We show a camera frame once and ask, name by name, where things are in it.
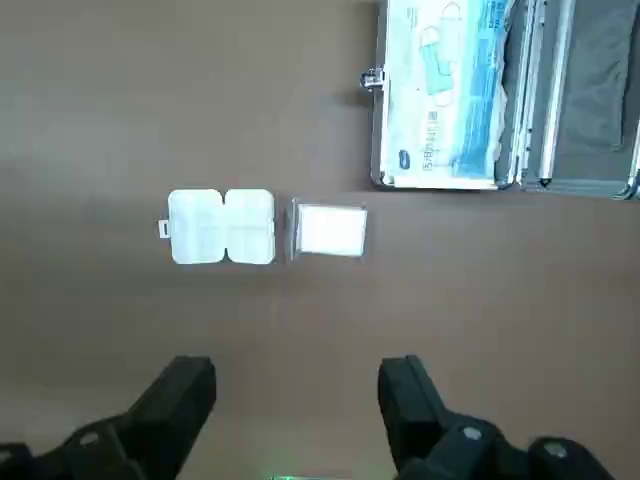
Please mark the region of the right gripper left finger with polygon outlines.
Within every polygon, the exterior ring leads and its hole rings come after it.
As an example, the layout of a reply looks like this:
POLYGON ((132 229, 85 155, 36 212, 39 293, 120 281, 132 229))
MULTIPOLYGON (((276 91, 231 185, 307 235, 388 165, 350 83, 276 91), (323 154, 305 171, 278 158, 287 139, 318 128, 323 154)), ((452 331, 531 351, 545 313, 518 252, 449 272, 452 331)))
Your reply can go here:
POLYGON ((206 356, 177 356, 126 411, 89 423, 40 455, 1 445, 3 479, 175 479, 216 403, 206 356))

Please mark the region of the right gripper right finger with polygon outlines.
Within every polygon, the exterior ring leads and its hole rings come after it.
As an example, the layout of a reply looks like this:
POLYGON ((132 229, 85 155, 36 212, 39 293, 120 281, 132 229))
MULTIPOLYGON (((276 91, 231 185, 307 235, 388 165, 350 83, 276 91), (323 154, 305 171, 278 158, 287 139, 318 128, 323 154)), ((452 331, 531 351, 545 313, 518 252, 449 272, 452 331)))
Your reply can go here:
POLYGON ((415 355, 385 358, 377 398, 397 479, 611 479, 582 444, 538 437, 525 449, 493 423, 448 409, 415 355))

